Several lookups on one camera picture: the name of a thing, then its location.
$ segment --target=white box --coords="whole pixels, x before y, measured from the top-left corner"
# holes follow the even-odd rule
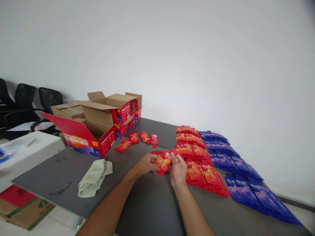
[[[11,181],[16,177],[65,149],[60,137],[40,131],[35,131],[15,140],[29,138],[34,138],[36,141],[26,148],[15,149],[12,157],[0,164],[0,192],[13,185]],[[0,145],[0,147],[5,149],[5,146],[10,142]]]

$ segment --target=towel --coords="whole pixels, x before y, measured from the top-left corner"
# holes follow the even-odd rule
[[[113,172],[113,164],[104,159],[96,160],[79,183],[78,196],[81,198],[94,197],[100,189],[106,175]]]

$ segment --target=gray table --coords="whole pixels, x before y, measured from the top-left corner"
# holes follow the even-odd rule
[[[138,122],[127,130],[124,137],[129,138],[131,132],[135,132],[139,135],[140,132],[147,132],[147,135],[156,134],[158,137],[158,146],[172,150],[176,147],[176,126],[166,123],[149,120],[146,118],[140,118]]]
[[[114,148],[106,160],[113,162],[113,174],[106,176],[93,198],[79,198],[78,183],[95,160],[94,157],[66,149],[29,170],[13,182],[16,185],[87,218],[127,171],[145,154],[151,145],[140,142],[124,153]],[[197,204],[215,235],[311,235],[303,226],[291,225],[265,216],[247,206],[189,186]],[[118,235],[185,235],[179,207],[170,184],[170,174],[159,177],[148,173],[139,178],[128,196],[116,233]]]

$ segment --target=left hand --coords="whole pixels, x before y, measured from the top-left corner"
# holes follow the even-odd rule
[[[145,154],[140,161],[133,167],[133,170],[137,175],[142,176],[150,171],[156,174],[158,170],[158,165],[153,164],[157,160],[158,156],[156,154]]]

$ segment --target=chair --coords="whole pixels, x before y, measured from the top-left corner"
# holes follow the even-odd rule
[[[16,109],[17,106],[15,102],[11,99],[8,89],[7,89],[7,84],[4,79],[0,78],[0,104],[4,106],[0,106],[0,111],[5,111],[5,110],[12,110]]]
[[[39,92],[40,103],[46,113],[53,114],[50,107],[63,104],[62,95],[59,91],[40,87],[38,89],[38,92]],[[35,122],[34,124],[31,125],[31,132],[34,132],[35,127],[39,123],[42,123],[42,122],[49,122],[49,120],[43,119],[43,120]],[[55,130],[55,126],[51,126],[41,131],[44,133],[53,133],[56,130]]]
[[[16,126],[25,122],[36,120],[38,117],[34,113],[33,109],[33,98],[35,94],[35,87],[27,84],[18,84],[14,96],[15,106],[12,109],[0,110],[0,127],[11,127]]]

